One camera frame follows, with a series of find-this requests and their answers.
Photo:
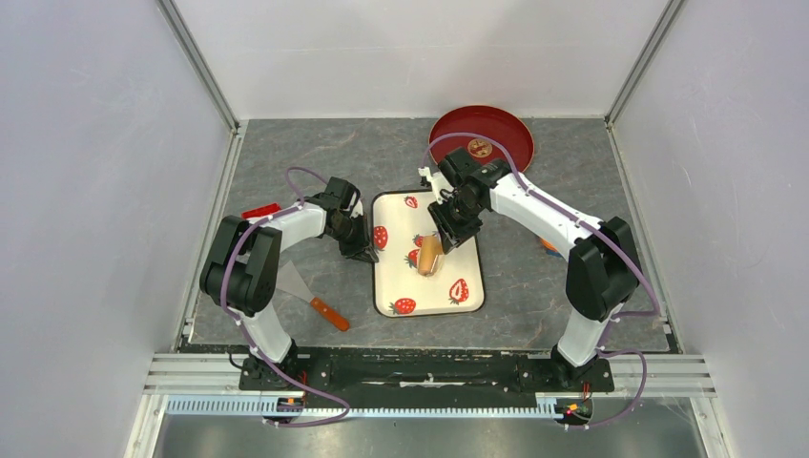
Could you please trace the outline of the wooden dough roller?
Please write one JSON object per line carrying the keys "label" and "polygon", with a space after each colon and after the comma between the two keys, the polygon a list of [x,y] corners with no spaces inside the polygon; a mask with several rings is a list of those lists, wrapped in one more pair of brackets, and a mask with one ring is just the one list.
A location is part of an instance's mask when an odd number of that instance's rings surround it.
{"label": "wooden dough roller", "polygon": [[432,261],[439,256],[445,256],[441,238],[437,235],[424,236],[417,256],[417,271],[427,277],[426,273]]}

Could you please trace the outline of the white strawberry tray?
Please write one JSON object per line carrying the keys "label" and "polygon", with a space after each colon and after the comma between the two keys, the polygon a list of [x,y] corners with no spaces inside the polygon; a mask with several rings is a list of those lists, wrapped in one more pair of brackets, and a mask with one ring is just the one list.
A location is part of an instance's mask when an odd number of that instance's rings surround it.
{"label": "white strawberry tray", "polygon": [[394,191],[377,195],[371,206],[376,310],[388,318],[453,315],[479,310],[486,293],[477,239],[466,241],[438,259],[432,276],[418,272],[423,239],[437,233],[427,207],[429,191]]}

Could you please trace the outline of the white dough piece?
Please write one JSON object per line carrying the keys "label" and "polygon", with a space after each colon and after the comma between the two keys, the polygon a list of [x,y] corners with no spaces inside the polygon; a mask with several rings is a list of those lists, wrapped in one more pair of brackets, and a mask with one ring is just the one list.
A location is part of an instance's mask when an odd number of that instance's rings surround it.
{"label": "white dough piece", "polygon": [[437,273],[440,271],[440,269],[441,269],[441,267],[442,267],[442,265],[443,265],[443,261],[444,261],[444,257],[443,257],[443,256],[436,257],[436,258],[435,258],[435,259],[432,261],[432,263],[431,263],[431,265],[430,265],[429,269],[427,270],[426,275],[427,275],[428,277],[436,275],[436,274],[437,274]]}

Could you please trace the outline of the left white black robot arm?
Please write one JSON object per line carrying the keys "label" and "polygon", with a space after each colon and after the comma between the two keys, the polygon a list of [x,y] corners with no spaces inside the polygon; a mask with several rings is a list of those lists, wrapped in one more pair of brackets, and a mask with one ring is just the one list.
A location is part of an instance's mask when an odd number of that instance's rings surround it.
{"label": "left white black robot arm", "polygon": [[376,263],[363,206],[339,209],[297,202],[258,219],[224,218],[199,277],[200,291],[236,324],[250,353],[266,360],[263,378],[277,389],[293,386],[298,362],[288,357],[293,339],[282,328],[272,304],[281,253],[307,239],[330,237],[342,256]]}

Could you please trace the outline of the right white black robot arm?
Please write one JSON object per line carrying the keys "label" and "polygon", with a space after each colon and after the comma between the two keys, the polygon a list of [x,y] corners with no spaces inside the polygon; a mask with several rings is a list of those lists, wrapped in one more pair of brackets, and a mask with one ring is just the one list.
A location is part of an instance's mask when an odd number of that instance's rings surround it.
{"label": "right white black robot arm", "polygon": [[581,213],[502,163],[463,172],[422,167],[419,174],[436,198],[428,213],[443,254],[475,237],[483,225],[480,215],[488,210],[548,241],[566,262],[572,312],[551,351],[550,374],[564,389],[579,387],[600,357],[608,325],[645,280],[629,224]]}

